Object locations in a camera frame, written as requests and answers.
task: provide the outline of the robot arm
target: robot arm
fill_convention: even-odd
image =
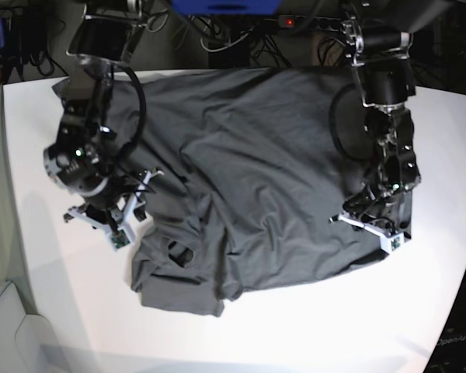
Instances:
[[[153,0],[92,0],[86,5],[82,24],[68,51],[77,59],[78,68],[65,95],[57,141],[44,152],[49,177],[85,199],[81,207],[73,207],[65,215],[65,220],[81,218],[102,229],[115,248],[134,241],[128,218],[135,214],[139,220],[145,219],[141,195],[150,191],[150,180],[162,174],[158,169],[153,173],[140,170],[129,174],[120,164],[136,146],[144,127],[144,95],[129,63],[153,3]],[[378,12],[369,2],[350,0],[344,5],[343,32],[352,51],[349,57],[356,87],[367,108],[365,124],[374,139],[374,157],[363,189],[349,198],[343,212],[330,221],[344,221],[374,233],[387,253],[405,241],[406,197],[421,180],[412,145],[414,125],[411,113],[405,108],[407,99],[416,94],[409,65],[410,32],[426,26],[451,3],[392,0]],[[407,16],[396,10],[402,6],[409,9]],[[133,17],[108,16],[101,14],[101,9],[129,12]],[[235,12],[248,12],[246,9]],[[116,134],[104,127],[114,68],[131,77],[141,106],[141,120],[134,138],[119,151],[111,150]],[[117,207],[121,198],[126,202],[122,210]]]

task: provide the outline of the white table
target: white table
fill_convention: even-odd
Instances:
[[[81,199],[43,170],[61,117],[54,82],[7,85],[5,125],[34,297],[73,371],[423,371],[466,268],[466,96],[410,99],[423,175],[412,242],[351,274],[244,294],[216,319],[142,307],[128,285],[135,248],[115,253],[63,222]]]

